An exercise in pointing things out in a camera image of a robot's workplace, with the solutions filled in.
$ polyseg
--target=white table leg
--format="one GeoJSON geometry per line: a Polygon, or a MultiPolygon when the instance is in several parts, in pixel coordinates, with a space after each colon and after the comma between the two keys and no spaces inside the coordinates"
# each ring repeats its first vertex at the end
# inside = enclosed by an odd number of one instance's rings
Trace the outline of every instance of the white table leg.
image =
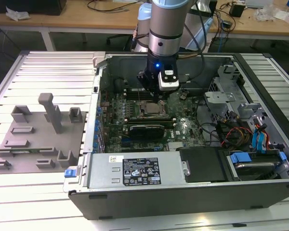
{"type": "Polygon", "coordinates": [[[207,53],[209,51],[209,48],[211,46],[212,39],[214,38],[214,36],[215,36],[214,33],[208,33],[207,34],[207,44],[206,44],[206,48],[204,49],[203,52],[207,53]]]}
{"type": "Polygon", "coordinates": [[[44,43],[45,43],[45,47],[47,51],[55,51],[56,47],[54,45],[53,39],[50,36],[48,31],[41,31],[44,43]]]}
{"type": "Polygon", "coordinates": [[[87,43],[88,42],[88,38],[87,38],[87,34],[86,33],[82,33],[81,37],[82,37],[82,42],[83,43],[87,43]]]}
{"type": "Polygon", "coordinates": [[[250,44],[250,47],[255,48],[258,41],[259,41],[259,39],[254,39],[253,42],[250,44]]]}

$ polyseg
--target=gray base plate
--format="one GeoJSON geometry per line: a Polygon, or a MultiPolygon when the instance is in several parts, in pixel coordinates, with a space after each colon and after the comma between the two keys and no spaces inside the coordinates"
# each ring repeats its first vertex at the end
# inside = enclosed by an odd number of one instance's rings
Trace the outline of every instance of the gray base plate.
{"type": "MultiPolygon", "coordinates": [[[[42,147],[55,147],[56,150],[61,150],[64,156],[68,155],[69,150],[72,151],[75,157],[74,165],[77,164],[81,139],[83,135],[83,128],[86,118],[86,113],[81,112],[83,122],[71,123],[68,112],[61,112],[62,120],[62,133],[56,134],[51,123],[48,123],[45,118],[45,112],[32,112],[27,115],[28,123],[13,123],[9,131],[6,133],[5,138],[0,148],[5,148],[3,145],[6,141],[28,140],[28,148],[42,148],[42,147]],[[31,134],[17,134],[13,135],[11,130],[17,127],[30,127],[34,128],[34,133],[31,134]]],[[[63,172],[66,168],[62,168],[57,161],[57,155],[42,155],[40,153],[21,153],[14,154],[10,157],[1,157],[0,159],[7,160],[12,166],[9,169],[0,169],[0,174],[6,173],[39,173],[39,172],[63,172]],[[55,167],[52,168],[38,168],[36,166],[37,159],[52,159],[55,167]]]]}

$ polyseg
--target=computer case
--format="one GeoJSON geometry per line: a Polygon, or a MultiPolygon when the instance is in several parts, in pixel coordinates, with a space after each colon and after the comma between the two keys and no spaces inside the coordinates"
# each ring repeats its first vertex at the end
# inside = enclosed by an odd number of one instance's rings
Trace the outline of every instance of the computer case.
{"type": "Polygon", "coordinates": [[[6,6],[18,12],[60,15],[66,0],[0,0],[0,13],[6,12],[6,6]]]}

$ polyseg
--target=motherboard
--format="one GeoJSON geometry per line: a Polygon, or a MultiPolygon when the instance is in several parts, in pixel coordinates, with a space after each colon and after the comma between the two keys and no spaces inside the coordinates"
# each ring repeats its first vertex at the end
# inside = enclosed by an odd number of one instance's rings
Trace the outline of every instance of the motherboard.
{"type": "Polygon", "coordinates": [[[195,116],[196,97],[175,92],[154,103],[135,94],[114,94],[101,102],[106,153],[175,151],[203,146],[195,116]]]}

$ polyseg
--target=warning label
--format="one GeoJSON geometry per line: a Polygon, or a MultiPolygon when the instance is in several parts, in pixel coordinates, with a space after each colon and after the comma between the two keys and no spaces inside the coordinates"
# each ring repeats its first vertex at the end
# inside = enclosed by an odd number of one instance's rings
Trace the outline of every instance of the warning label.
{"type": "Polygon", "coordinates": [[[123,159],[125,186],[161,184],[158,159],[123,159]]]}

